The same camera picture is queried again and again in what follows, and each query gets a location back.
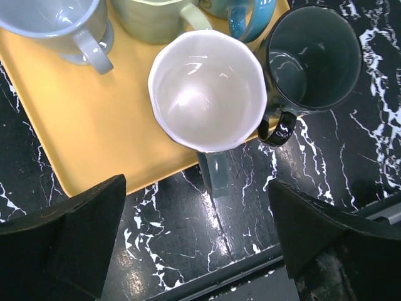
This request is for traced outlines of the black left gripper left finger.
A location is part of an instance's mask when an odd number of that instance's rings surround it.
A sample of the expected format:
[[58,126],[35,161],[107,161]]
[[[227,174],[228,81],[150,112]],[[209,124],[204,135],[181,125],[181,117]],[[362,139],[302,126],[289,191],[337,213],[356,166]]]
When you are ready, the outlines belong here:
[[120,174],[1,223],[1,299],[100,299],[125,198]]

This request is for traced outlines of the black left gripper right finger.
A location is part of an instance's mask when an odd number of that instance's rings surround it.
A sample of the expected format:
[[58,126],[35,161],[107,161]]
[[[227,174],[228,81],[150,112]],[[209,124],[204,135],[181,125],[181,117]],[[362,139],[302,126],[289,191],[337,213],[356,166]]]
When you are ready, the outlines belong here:
[[399,193],[349,212],[274,180],[268,198],[301,300],[400,299]]

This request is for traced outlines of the grey mug white inside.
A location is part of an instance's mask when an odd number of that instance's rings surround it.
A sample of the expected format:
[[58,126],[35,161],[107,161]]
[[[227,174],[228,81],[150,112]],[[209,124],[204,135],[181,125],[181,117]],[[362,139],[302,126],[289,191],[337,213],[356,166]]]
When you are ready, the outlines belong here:
[[197,153],[213,198],[231,181],[225,154],[261,123],[268,96],[261,65],[242,42],[216,30],[189,31],[154,59],[148,93],[157,123]]

